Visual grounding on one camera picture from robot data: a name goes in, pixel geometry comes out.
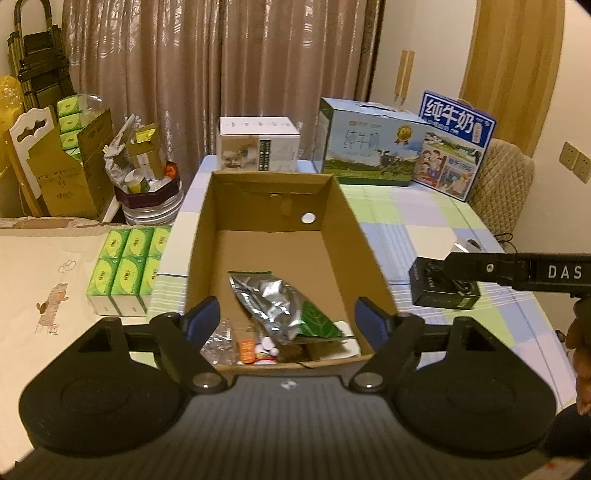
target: hole in cardboard box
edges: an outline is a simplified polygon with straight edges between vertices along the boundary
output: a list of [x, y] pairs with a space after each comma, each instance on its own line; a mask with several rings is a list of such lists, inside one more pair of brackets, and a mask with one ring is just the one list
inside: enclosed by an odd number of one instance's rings
[[305, 213], [301, 216], [301, 223], [306, 223], [307, 225], [310, 223], [314, 223], [316, 221], [316, 215], [311, 212]]

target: quilted chair cover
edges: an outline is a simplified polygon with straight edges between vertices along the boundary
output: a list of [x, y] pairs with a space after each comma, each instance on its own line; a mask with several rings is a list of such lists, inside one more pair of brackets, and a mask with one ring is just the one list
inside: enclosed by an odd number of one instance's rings
[[494, 235], [511, 233], [533, 179], [533, 160], [515, 145], [494, 138], [468, 204]]

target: white pill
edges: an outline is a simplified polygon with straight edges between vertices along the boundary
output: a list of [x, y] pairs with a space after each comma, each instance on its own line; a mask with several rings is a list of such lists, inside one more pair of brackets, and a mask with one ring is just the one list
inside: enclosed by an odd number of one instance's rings
[[263, 348], [268, 352], [272, 348], [275, 348], [275, 342], [271, 339], [271, 337], [264, 337], [261, 341], [261, 345]]

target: cardboard box flap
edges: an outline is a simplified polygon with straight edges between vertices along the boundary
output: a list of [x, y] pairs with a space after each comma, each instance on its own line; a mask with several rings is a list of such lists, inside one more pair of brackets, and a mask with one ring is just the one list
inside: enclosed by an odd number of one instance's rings
[[[319, 230], [330, 180], [316, 174], [214, 173], [216, 226], [257, 232]], [[302, 218], [310, 213], [313, 221], [305, 223]]]
[[29, 167], [37, 179], [67, 170], [84, 170], [74, 157], [61, 149], [60, 129], [55, 127], [29, 149]]
[[106, 110], [78, 133], [78, 145], [82, 158], [89, 157], [113, 140], [111, 111]]

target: tissue box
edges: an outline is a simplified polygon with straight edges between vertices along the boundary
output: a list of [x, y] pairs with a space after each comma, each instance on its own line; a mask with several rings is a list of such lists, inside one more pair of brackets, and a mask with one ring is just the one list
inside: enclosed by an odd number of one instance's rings
[[218, 170], [297, 171], [300, 133], [281, 116], [224, 116], [217, 131]]
[[142, 298], [142, 302], [146, 309], [150, 305], [152, 291], [154, 290], [154, 281], [156, 280], [156, 274], [158, 273], [159, 268], [160, 257], [148, 257], [146, 259], [144, 276], [142, 277], [142, 283], [139, 286], [139, 296]]
[[61, 134], [60, 135], [61, 149], [62, 150], [71, 150], [72, 148], [78, 147], [78, 133], [80, 133], [81, 131], [82, 131], [82, 129], [72, 130], [71, 132]]
[[132, 228], [125, 243], [123, 257], [146, 257], [150, 242], [154, 235], [154, 227]]
[[164, 253], [164, 247], [170, 235], [171, 225], [163, 225], [154, 227], [154, 235], [150, 243], [149, 257], [160, 257]]
[[59, 119], [61, 133], [80, 130], [91, 123], [101, 112], [92, 108], [87, 108], [79, 113], [63, 116]]
[[61, 118], [73, 113], [78, 113], [93, 105], [96, 106], [97, 103], [100, 102], [85, 93], [72, 95], [57, 101], [57, 116]]
[[90, 276], [86, 296], [97, 315], [119, 315], [110, 293], [120, 261], [119, 258], [99, 258]]
[[111, 230], [100, 249], [99, 258], [120, 258], [130, 231], [129, 228]]
[[111, 288], [111, 299], [124, 317], [143, 317], [145, 307], [139, 296], [145, 258], [122, 258]]

